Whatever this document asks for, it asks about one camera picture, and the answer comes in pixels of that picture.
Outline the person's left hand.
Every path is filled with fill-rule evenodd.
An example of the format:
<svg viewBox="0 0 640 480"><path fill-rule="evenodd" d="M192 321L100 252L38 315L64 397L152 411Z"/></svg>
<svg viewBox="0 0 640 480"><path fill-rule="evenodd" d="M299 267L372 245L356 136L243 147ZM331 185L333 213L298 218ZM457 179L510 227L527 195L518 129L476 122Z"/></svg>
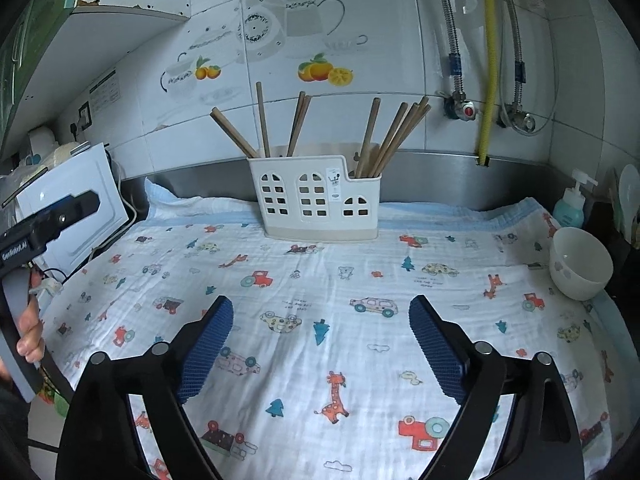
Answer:
<svg viewBox="0 0 640 480"><path fill-rule="evenodd" d="M27 300L28 303L17 320L21 338L17 341L16 350L27 362L35 363L42 359L44 353L43 325L37 298L28 292Z"/></svg>

